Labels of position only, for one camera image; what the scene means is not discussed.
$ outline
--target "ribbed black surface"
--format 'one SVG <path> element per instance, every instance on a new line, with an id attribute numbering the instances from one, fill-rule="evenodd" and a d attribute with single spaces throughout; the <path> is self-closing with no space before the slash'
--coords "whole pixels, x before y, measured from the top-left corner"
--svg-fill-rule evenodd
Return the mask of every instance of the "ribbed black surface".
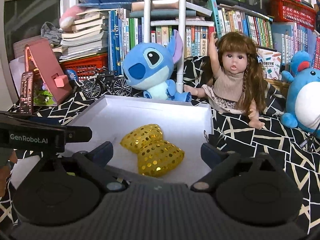
<path id="1" fill-rule="evenodd" d="M 43 228 L 23 223 L 17 240 L 295 240 L 304 236 L 293 223 L 276 228 L 242 225 L 221 213 L 206 193 L 185 185 L 135 185 L 107 194 L 88 217 L 74 224 Z"/>

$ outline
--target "purple inner ear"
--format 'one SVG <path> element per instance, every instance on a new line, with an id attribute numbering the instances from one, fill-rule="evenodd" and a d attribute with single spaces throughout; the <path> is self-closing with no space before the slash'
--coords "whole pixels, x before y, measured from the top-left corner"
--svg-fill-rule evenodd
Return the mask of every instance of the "purple inner ear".
<path id="1" fill-rule="evenodd" d="M 173 35 L 176 40 L 176 48 L 175 48 L 172 59 L 173 59 L 174 63 L 177 63 L 179 61 L 179 59 L 181 59 L 181 57 L 182 57 L 183 42 L 182 42 L 180 34 L 177 30 L 174 30 Z"/>

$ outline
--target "blue nose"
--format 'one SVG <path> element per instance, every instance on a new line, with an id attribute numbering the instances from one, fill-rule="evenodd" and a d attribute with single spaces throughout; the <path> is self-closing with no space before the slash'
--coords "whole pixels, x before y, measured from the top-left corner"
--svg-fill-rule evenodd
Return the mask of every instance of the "blue nose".
<path id="1" fill-rule="evenodd" d="M 130 67 L 128 71 L 134 79 L 142 79 L 146 73 L 146 68 L 141 63 L 137 63 Z"/>

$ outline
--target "red plastic basket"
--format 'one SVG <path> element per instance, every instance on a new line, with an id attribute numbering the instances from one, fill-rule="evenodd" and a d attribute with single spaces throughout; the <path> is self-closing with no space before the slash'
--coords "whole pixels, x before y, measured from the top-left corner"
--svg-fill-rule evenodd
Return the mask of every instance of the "red plastic basket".
<path id="1" fill-rule="evenodd" d="M 79 80 L 85 80 L 95 75 L 95 68 L 108 67 L 108 54 L 100 54 L 81 59 L 74 59 L 60 63 L 63 70 L 73 69 L 76 71 Z"/>
<path id="2" fill-rule="evenodd" d="M 294 0 L 270 0 L 270 15 L 275 22 L 297 22 L 314 30 L 316 11 Z"/>

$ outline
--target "doll's hair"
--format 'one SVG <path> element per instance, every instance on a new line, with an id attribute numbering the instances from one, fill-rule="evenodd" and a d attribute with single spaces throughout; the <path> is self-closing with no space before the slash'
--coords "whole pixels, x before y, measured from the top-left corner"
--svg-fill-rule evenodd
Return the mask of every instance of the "doll's hair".
<path id="1" fill-rule="evenodd" d="M 241 52 L 247 55 L 248 65 L 244 71 L 242 94 L 237 103 L 237 108 L 249 114 L 249 107 L 254 99 L 257 111 L 263 111 L 266 107 L 265 89 L 267 82 L 263 79 L 263 68 L 258 62 L 257 47 L 248 36 L 236 32 L 230 32 L 222 36 L 218 42 L 218 59 L 222 70 L 222 55 L 224 52 Z M 205 74 L 211 73 L 207 85 L 213 84 L 213 74 L 210 59 L 203 67 Z"/>

